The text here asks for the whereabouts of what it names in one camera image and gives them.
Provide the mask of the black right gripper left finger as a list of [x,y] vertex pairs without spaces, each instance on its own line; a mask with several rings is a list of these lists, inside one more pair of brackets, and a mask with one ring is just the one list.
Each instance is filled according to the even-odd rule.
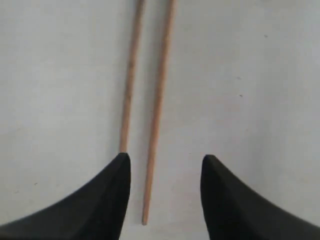
[[131,160],[119,153],[81,188],[31,215],[1,225],[2,240],[118,240],[131,191]]

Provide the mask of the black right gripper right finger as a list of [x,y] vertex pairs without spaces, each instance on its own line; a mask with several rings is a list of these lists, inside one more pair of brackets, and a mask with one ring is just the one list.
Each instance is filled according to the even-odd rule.
[[211,240],[318,240],[320,228],[276,206],[216,156],[201,167],[201,205]]

